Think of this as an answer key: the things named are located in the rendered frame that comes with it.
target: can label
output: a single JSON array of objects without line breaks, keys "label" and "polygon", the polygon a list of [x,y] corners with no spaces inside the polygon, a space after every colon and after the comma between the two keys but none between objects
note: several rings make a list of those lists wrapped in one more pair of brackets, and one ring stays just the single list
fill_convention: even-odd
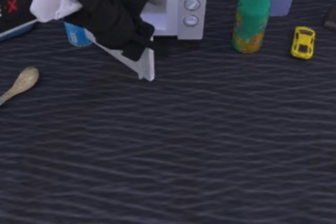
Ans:
[{"label": "can label", "polygon": [[233,31],[234,47],[245,54],[257,52],[261,48],[267,26],[268,15],[263,17],[243,17],[236,13],[236,22]]}]

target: microwave knob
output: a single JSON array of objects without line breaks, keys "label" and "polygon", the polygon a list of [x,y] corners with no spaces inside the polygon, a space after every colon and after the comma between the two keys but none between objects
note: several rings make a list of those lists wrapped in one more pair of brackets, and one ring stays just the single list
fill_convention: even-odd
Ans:
[{"label": "microwave knob", "polygon": [[199,0],[186,0],[184,2],[184,8],[190,11],[198,10],[201,6]]},{"label": "microwave knob", "polygon": [[184,24],[189,27],[194,27],[198,25],[198,18],[196,16],[189,16],[184,18]]}]

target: green bottle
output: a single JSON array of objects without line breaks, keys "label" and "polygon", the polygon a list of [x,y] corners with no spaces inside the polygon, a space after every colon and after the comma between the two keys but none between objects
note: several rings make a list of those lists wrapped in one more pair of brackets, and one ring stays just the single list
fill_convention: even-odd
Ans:
[{"label": "green bottle", "polygon": [[257,52],[263,43],[270,0],[239,0],[233,31],[233,46],[242,53]]}]

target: table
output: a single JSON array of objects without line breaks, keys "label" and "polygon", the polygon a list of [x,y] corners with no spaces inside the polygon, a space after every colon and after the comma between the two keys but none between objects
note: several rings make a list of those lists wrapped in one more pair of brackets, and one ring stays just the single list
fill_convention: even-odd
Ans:
[{"label": "table", "polygon": [[[36,66],[39,84],[0,112],[0,222],[334,224],[336,33],[332,0],[294,0],[262,50],[231,48],[237,0],[209,0],[201,42],[160,39],[156,80],[62,23],[0,44],[0,90]],[[292,58],[294,27],[317,32]]]}]

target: blue cup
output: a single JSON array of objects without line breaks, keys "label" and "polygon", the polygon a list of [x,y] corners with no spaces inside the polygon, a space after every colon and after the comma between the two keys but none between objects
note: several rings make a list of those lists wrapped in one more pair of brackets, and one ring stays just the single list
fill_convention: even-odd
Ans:
[{"label": "blue cup", "polygon": [[75,47],[86,47],[92,44],[92,41],[86,37],[84,28],[67,22],[64,22],[64,26],[70,44]]}]

